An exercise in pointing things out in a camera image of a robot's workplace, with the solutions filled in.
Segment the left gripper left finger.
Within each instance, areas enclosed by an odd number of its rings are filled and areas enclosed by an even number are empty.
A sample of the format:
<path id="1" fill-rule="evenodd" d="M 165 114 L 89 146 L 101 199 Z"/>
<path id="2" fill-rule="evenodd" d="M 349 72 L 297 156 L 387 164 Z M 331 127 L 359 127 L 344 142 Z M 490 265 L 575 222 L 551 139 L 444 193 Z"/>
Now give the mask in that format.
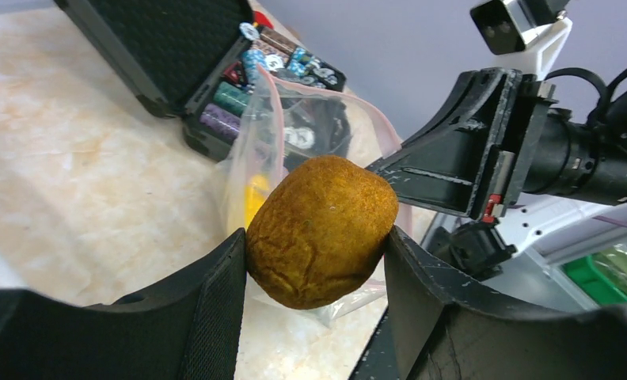
<path id="1" fill-rule="evenodd" d="M 203 258 L 93 308 L 109 379 L 231 379 L 245 297 L 245 231 Z"/>

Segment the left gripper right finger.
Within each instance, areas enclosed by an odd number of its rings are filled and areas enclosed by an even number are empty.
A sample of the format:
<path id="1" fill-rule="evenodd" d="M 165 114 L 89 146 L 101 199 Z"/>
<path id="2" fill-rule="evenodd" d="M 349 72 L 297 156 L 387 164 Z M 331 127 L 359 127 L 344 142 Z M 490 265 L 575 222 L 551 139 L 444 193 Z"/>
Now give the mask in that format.
<path id="1" fill-rule="evenodd" d="M 385 270 L 403 379 L 567 379 L 561 313 L 502 294 L 395 227 Z"/>

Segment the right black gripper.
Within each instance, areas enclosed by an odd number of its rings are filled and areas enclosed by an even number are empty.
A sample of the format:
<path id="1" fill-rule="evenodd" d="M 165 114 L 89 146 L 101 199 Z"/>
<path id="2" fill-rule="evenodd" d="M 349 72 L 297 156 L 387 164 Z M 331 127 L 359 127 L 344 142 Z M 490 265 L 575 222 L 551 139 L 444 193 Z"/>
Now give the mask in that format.
<path id="1" fill-rule="evenodd" d="M 523 189 L 554 91 L 519 70 L 466 71 L 431 121 L 368 170 L 387 180 L 401 203 L 499 219 Z"/>

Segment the yellow mango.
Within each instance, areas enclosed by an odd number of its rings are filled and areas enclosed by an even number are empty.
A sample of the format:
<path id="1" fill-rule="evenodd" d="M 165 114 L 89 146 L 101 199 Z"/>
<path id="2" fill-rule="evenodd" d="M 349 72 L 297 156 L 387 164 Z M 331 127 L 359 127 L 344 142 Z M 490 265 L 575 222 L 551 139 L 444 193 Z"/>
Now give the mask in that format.
<path id="1" fill-rule="evenodd" d="M 245 185 L 244 217 L 245 227 L 254 219 L 271 192 L 269 179 L 263 174 L 252 175 Z"/>

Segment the brown potato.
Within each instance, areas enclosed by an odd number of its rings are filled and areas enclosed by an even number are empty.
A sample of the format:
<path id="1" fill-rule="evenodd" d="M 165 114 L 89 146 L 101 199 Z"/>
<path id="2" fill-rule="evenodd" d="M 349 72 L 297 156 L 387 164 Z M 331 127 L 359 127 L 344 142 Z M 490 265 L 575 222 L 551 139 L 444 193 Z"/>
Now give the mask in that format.
<path id="1" fill-rule="evenodd" d="M 311 158 L 271 192 L 246 232 L 248 273 L 279 304 L 327 306 L 374 273 L 399 210 L 389 183 L 346 158 Z"/>

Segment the clear zip top bag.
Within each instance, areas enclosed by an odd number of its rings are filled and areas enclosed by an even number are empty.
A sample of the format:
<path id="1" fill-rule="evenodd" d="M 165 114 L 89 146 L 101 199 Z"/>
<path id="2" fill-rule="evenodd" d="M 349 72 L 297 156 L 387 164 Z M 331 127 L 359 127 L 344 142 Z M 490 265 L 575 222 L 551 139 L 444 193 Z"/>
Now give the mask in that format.
<path id="1" fill-rule="evenodd" d="M 260 68 L 238 137 L 215 169 L 213 195 L 222 226 L 226 234 L 246 228 L 245 185 L 252 175 L 268 177 L 272 192 L 309 158 L 334 154 L 365 168 L 400 147 L 391 123 L 369 102 Z"/>

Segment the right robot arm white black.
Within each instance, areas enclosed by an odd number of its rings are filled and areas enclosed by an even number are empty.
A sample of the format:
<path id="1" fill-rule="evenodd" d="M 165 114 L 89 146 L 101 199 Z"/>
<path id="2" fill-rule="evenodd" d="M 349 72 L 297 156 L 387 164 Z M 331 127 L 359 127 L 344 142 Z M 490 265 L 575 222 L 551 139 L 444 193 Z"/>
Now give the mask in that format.
<path id="1" fill-rule="evenodd" d="M 373 162 L 371 172 L 405 204 L 465 219 L 437 230 L 430 252 L 483 280 L 516 253 L 497 226 L 522 193 L 605 205 L 627 203 L 627 92 L 590 71 L 566 68 L 600 96 L 586 123 L 558 108 L 553 85 L 505 68 L 462 73 L 435 117 Z"/>

